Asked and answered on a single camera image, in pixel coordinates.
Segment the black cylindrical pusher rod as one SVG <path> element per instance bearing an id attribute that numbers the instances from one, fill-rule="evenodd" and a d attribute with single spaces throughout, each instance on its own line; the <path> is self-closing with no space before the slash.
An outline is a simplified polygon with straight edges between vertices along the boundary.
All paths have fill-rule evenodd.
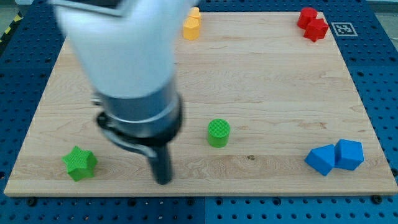
<path id="1" fill-rule="evenodd" d="M 151 146 L 153 155 L 148 157 L 155 181 L 160 185 L 172 180 L 173 169 L 168 146 Z"/>

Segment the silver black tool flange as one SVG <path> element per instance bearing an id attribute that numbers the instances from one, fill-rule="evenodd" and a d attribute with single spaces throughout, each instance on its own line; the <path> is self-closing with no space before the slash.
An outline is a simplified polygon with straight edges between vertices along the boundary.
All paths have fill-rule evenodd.
<path id="1" fill-rule="evenodd" d="M 117 96 L 93 85 L 104 111 L 96 118 L 103 134 L 124 150 L 157 158 L 156 147 L 165 146 L 182 122 L 182 99 L 174 79 L 150 87 L 138 96 Z"/>

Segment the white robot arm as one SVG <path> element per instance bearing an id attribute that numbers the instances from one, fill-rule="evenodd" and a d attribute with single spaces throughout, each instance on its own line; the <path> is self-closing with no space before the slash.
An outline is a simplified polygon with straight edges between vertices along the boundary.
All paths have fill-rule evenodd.
<path id="1" fill-rule="evenodd" d="M 196 2 L 53 1 L 102 107 L 97 123 L 115 145 L 146 156 L 159 184 L 172 180 L 167 145 L 183 121 L 174 42 Z"/>

